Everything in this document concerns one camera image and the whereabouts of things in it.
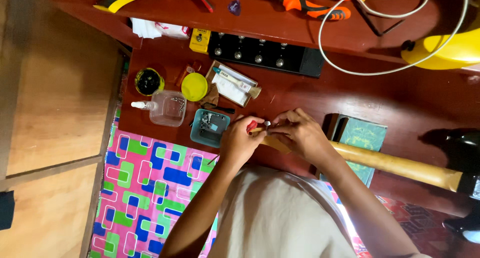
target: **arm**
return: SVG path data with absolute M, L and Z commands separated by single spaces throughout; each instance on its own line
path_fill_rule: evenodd
M 218 163 L 171 230 L 159 257 L 200 254 L 230 182 L 266 136 L 266 132 L 255 137 L 246 132 L 252 120 L 263 123 L 263 119 L 242 117 L 223 133 Z
M 300 108 L 279 114 L 270 132 L 327 176 L 348 211 L 355 230 L 376 257 L 419 253 L 399 223 L 328 142 L 320 125 Z

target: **screwdriver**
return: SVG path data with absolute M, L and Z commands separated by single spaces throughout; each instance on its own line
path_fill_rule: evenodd
M 247 134 L 248 134 L 249 132 L 251 132 L 254 128 L 256 128 L 257 125 L 258 125 L 258 124 L 257 124 L 257 121 L 252 120 L 252 121 L 250 122 L 250 124 L 248 124 L 248 126 L 247 126 Z M 210 163 L 212 163 L 214 160 L 216 160 L 216 158 L 219 157 L 219 155 L 220 155 L 220 154 L 216 155 L 207 165 L 210 165 Z

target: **white cable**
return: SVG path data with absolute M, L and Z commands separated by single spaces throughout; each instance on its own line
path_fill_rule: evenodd
M 365 2 L 363 2 L 362 0 L 357 0 L 358 3 L 360 3 L 361 7 L 368 13 L 370 14 L 373 14 L 373 15 L 376 15 L 376 16 L 379 16 L 379 17 L 382 17 L 382 18 L 390 18 L 390 19 L 400 19 L 400 18 L 404 18 L 404 17 L 407 17 L 407 16 L 410 16 L 412 15 L 413 13 L 419 11 L 420 9 L 422 9 L 428 2 L 428 0 L 423 0 L 423 3 L 416 9 L 410 11 L 409 13 L 405 13 L 405 14 L 399 14 L 399 15 L 390 15 L 390 14 L 384 14 L 384 13 L 380 13 L 380 12 L 377 12 L 375 10 L 372 10 L 370 9 L 366 4 Z
M 332 13 L 333 10 L 335 10 L 336 7 L 339 6 L 339 4 L 343 3 L 343 1 L 345 0 L 340 0 L 338 3 L 336 3 L 328 12 L 327 14 L 325 15 L 325 18 L 323 19 L 322 23 L 320 24 L 320 30 L 318 31 L 318 47 L 320 49 L 320 53 L 322 54 L 323 58 L 325 59 L 325 61 L 327 61 L 331 66 L 333 66 L 334 68 L 336 68 L 337 70 L 339 71 L 343 71 L 345 73 L 348 73 L 348 74 L 353 74 L 353 75 L 360 75 L 360 76 L 374 76 L 374 75 L 382 75 L 382 74 L 388 74 L 388 73 L 393 73 L 393 72 L 397 72 L 397 71 L 402 71 L 404 69 L 407 69 L 407 68 L 410 68 L 416 64 L 419 64 L 419 63 L 422 63 L 423 61 L 427 60 L 428 58 L 431 58 L 432 56 L 435 55 L 435 53 L 437 53 L 438 51 L 440 51 L 443 47 L 445 47 L 445 45 L 447 45 L 448 42 L 450 42 L 450 40 L 453 38 L 453 36 L 459 31 L 460 29 L 460 26 L 462 25 L 462 22 L 463 22 L 463 19 L 465 18 L 465 15 L 466 15 L 466 11 L 467 11 L 467 8 L 469 6 L 469 0 L 463 0 L 463 8 L 462 8 L 462 14 L 460 15 L 460 19 L 455 27 L 455 29 L 453 30 L 453 33 L 447 38 L 447 40 L 442 44 L 440 45 L 435 51 L 433 51 L 432 53 L 430 53 L 427 57 L 423 58 L 423 59 L 420 59 L 418 60 L 417 62 L 415 63 L 412 63 L 410 65 L 406 65 L 406 66 L 403 66 L 401 68 L 398 68 L 398 69 L 395 69 L 395 70 L 391 70 L 391 71 L 382 71 L 382 72 L 375 72 L 375 73 L 360 73 L 360 72 L 353 72 L 353 71 L 346 71 L 340 67 L 338 67 L 337 65 L 333 64 L 325 55 L 325 52 L 324 50 L 322 49 L 322 44 L 320 42 L 320 38 L 321 38 L 321 32 L 322 32 L 322 29 L 325 25 L 325 22 L 327 21 L 327 17 Z

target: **black pedalboard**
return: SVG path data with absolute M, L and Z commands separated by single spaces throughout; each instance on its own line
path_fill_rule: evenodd
M 324 64 L 318 49 L 217 32 L 212 32 L 210 36 L 208 54 L 219 60 L 286 71 L 317 79 Z

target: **green book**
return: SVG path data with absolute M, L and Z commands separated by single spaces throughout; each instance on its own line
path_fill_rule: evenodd
M 387 133 L 387 126 L 343 115 L 338 117 L 336 124 L 334 141 L 373 151 L 380 150 Z M 349 161 L 347 161 L 347 164 L 360 180 L 369 187 L 375 169 Z

